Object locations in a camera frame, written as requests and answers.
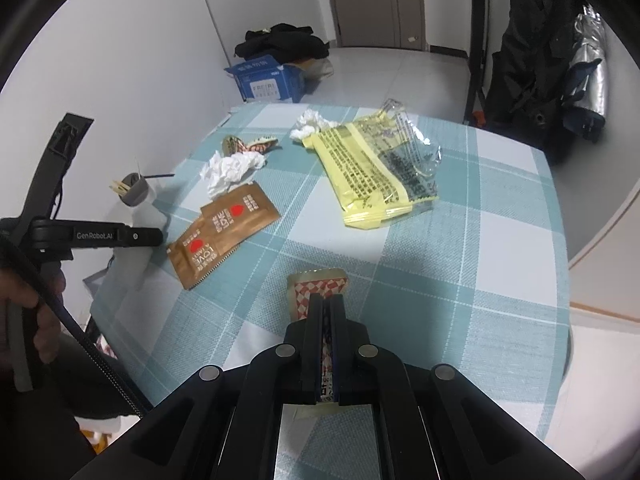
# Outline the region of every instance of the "crumpled tissue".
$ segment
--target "crumpled tissue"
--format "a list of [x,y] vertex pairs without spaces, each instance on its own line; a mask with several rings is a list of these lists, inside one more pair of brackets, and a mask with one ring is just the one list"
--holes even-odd
[[222,156],[220,152],[216,152],[200,170],[200,178],[207,183],[207,194],[213,200],[227,191],[247,184],[253,173],[249,175],[247,182],[243,182],[245,173],[249,170],[259,170],[264,163],[264,155],[258,152],[234,153],[231,156]]
[[320,130],[327,128],[335,128],[338,124],[336,121],[327,121],[316,110],[305,110],[296,121],[296,126],[289,133],[289,137],[294,142],[302,142],[302,139],[311,134],[318,133]]

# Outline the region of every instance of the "red heart logo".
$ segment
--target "red heart logo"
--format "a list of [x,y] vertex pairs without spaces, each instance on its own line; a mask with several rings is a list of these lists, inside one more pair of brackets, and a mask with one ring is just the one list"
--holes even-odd
[[236,204],[229,208],[231,211],[231,216],[240,216],[242,211],[244,211],[244,206],[242,204]]
[[189,245],[189,250],[193,254],[197,252],[199,249],[201,249],[203,245],[204,245],[204,242],[202,240],[196,239],[193,242],[191,242],[191,244]]

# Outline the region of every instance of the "black backpack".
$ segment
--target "black backpack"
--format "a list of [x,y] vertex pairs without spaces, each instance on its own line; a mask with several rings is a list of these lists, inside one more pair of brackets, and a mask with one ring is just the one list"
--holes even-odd
[[575,135],[562,126],[561,97],[583,0],[511,0],[484,106],[487,130],[562,161]]

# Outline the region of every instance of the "gray cup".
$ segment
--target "gray cup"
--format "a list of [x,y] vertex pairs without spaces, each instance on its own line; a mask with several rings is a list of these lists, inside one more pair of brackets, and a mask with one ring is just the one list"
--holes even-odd
[[120,197],[123,203],[135,207],[145,201],[149,194],[149,184],[143,176],[138,173],[129,173],[122,179],[122,182],[131,188],[124,196]]

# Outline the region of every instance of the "blue cardboard box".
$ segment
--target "blue cardboard box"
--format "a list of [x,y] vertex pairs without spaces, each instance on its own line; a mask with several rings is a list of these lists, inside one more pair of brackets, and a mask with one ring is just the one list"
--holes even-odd
[[273,56],[257,57],[225,70],[234,76],[246,101],[299,103],[305,94],[302,69],[280,65]]

